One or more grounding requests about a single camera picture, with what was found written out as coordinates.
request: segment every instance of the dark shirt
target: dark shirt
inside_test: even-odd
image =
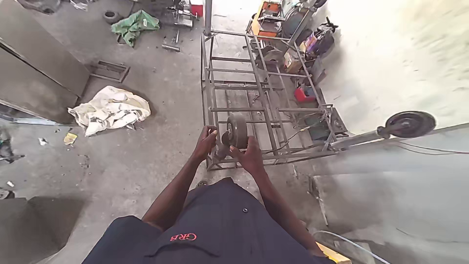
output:
[[[134,216],[115,219],[84,264],[312,263],[312,256],[231,178],[188,193],[174,226],[162,232]]]

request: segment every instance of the green cloth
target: green cloth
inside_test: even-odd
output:
[[[158,29],[159,20],[143,10],[139,10],[128,18],[111,25],[112,32],[120,34],[131,47],[134,46],[134,41],[140,35],[140,31]]]

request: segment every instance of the metal sheet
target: metal sheet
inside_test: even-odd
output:
[[[0,103],[60,124],[73,118],[67,107],[78,97],[0,49]]]
[[[0,41],[64,88],[83,94],[88,70],[14,0],[0,0]]]

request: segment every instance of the old tire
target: old tire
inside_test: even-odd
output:
[[[112,25],[114,23],[119,22],[122,19],[122,16],[117,12],[107,10],[106,12],[104,12],[103,18],[108,24]]]

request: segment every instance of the white cloth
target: white cloth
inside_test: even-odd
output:
[[[113,86],[106,86],[91,101],[68,109],[90,136],[106,128],[120,128],[150,115],[150,106],[142,97]]]

